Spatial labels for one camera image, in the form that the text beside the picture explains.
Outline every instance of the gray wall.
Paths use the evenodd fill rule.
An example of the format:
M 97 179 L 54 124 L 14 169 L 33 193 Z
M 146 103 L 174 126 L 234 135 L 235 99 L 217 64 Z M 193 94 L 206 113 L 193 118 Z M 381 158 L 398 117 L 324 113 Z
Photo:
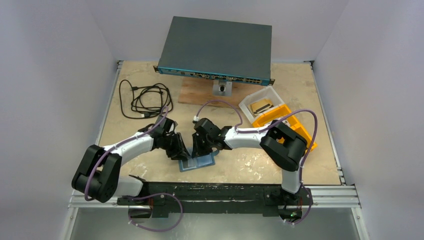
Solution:
M 0 7 L 0 239 L 58 239 L 115 61 L 84 0 Z
M 371 239 L 422 239 L 424 3 L 351 0 L 314 65 Z
M 348 0 L 87 0 L 119 60 L 158 60 L 173 16 L 272 25 L 272 60 L 314 60 Z

